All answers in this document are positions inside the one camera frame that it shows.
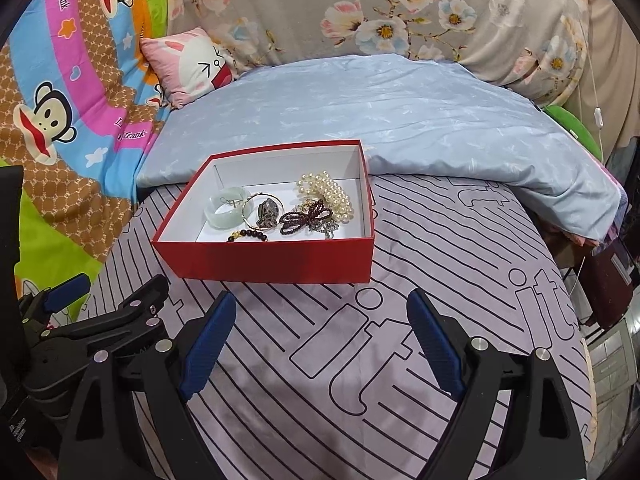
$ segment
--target pillow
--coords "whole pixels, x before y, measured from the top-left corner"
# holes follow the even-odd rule
[[[220,47],[199,27],[154,40],[141,38],[140,49],[174,108],[233,81]]]
[[[462,65],[395,54],[251,70],[169,114],[137,183],[186,182],[211,153],[325,139],[360,139],[369,174],[505,182],[540,218],[592,240],[626,209],[601,165],[528,99]]]

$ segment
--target black clamp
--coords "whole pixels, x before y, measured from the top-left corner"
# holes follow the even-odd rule
[[[458,406],[418,480],[466,480],[491,422],[498,392],[511,390],[504,431],[483,480],[586,478],[582,439],[550,352],[498,351],[441,316],[420,288],[407,298],[407,317],[440,388]]]
[[[140,341],[144,330],[137,332],[138,325],[149,326],[151,345],[132,355],[129,339],[124,338],[90,355],[66,422],[58,479],[83,480],[88,471],[95,480],[158,478],[132,400],[132,392],[145,392],[175,478],[226,480],[186,402],[206,385],[235,320],[236,298],[224,292],[203,317],[188,321],[173,340],[159,318],[145,314],[129,327]],[[151,333],[154,328],[161,332]]]

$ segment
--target colorful blanket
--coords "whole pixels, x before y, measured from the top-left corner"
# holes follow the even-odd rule
[[[94,279],[129,221],[169,113],[139,38],[165,28],[166,0],[33,0],[0,51],[0,164],[25,170],[18,295]]]

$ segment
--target cartoon cushion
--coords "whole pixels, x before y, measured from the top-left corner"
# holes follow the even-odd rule
[[[154,40],[141,38],[140,49],[175,108],[233,81],[221,48],[201,28]]]

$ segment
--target white cable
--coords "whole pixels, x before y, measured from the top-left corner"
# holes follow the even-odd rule
[[[576,85],[578,89],[578,106],[580,107],[580,122],[582,122],[582,93],[580,92],[580,85]]]
[[[587,259],[586,256],[582,257],[582,263],[580,264],[580,268],[578,269],[578,274],[575,275],[575,283],[574,283],[574,286],[572,286],[571,288],[571,292],[569,292],[569,297],[571,297],[571,295],[574,293],[575,286],[578,284],[578,278],[580,278],[580,273],[582,272],[582,266],[584,265],[584,261],[586,259]]]
[[[571,0],[574,5],[578,9],[578,15],[582,13],[582,9],[578,5],[578,2],[575,0]],[[591,82],[593,83],[593,95],[596,99],[596,107],[593,111],[593,118],[596,121],[596,126],[598,127],[598,143],[600,144],[600,162],[604,164],[604,150],[602,149],[602,127],[604,123],[602,121],[602,109],[600,108],[600,103],[598,102],[598,89],[596,88],[596,77],[593,74],[593,63],[591,62],[591,52],[589,51],[588,38],[584,33],[584,27],[582,26],[582,20],[578,19],[578,24],[580,25],[580,30],[582,31],[582,39],[584,40],[584,47],[587,49],[587,58],[589,59],[589,67],[591,69]],[[578,86],[578,99],[581,100],[580,87]],[[582,105],[580,105],[580,115],[582,115]]]

